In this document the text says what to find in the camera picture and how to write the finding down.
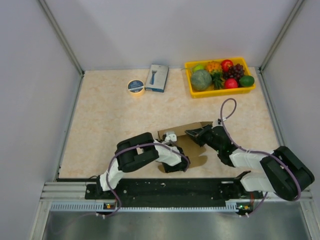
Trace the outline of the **brown cardboard paper box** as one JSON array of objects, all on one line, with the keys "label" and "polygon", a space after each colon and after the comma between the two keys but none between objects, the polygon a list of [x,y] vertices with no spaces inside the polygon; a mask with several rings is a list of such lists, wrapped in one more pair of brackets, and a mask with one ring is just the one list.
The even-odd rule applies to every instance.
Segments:
[{"label": "brown cardboard paper box", "polygon": [[183,153],[190,160],[189,170],[198,170],[209,166],[211,160],[216,160],[217,155],[214,149],[207,145],[199,146],[197,145],[191,137],[185,133],[187,130],[195,130],[205,127],[206,125],[212,124],[212,121],[198,121],[193,123],[188,123],[184,125],[179,125],[170,128],[164,128],[157,131],[158,139],[164,140],[165,135],[169,132],[174,132],[177,137],[177,141],[174,142],[175,145],[183,150]]}]

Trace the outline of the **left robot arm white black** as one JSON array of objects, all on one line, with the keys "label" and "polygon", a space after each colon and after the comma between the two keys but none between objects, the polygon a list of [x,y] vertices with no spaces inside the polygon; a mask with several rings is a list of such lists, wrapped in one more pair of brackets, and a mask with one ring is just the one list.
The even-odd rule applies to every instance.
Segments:
[{"label": "left robot arm white black", "polygon": [[119,142],[107,170],[96,179],[97,194],[109,198],[126,173],[135,172],[154,161],[161,163],[166,173],[185,172],[190,160],[175,144],[177,140],[177,135],[169,131],[160,140],[145,132]]}]

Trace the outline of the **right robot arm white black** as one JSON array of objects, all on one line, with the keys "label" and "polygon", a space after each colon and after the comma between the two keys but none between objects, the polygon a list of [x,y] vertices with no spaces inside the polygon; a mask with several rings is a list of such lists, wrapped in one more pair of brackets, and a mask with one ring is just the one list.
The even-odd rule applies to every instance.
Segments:
[{"label": "right robot arm white black", "polygon": [[261,171],[247,173],[233,185],[233,192],[239,198],[245,198],[253,191],[262,191],[293,201],[298,196],[294,179],[301,191],[315,181],[313,173],[287,146],[280,146],[267,155],[244,151],[230,140],[222,125],[208,124],[185,133],[197,145],[208,145],[214,149],[223,164]]}]

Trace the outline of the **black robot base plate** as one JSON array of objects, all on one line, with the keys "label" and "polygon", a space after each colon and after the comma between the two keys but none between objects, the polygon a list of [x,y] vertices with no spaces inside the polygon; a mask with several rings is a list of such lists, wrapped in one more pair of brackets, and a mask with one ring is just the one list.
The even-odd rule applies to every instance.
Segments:
[{"label": "black robot base plate", "polygon": [[245,173],[231,178],[123,178],[113,192],[99,194],[88,184],[85,199],[115,200],[122,207],[224,207],[228,200],[259,200],[262,192],[248,192],[241,185]]}]

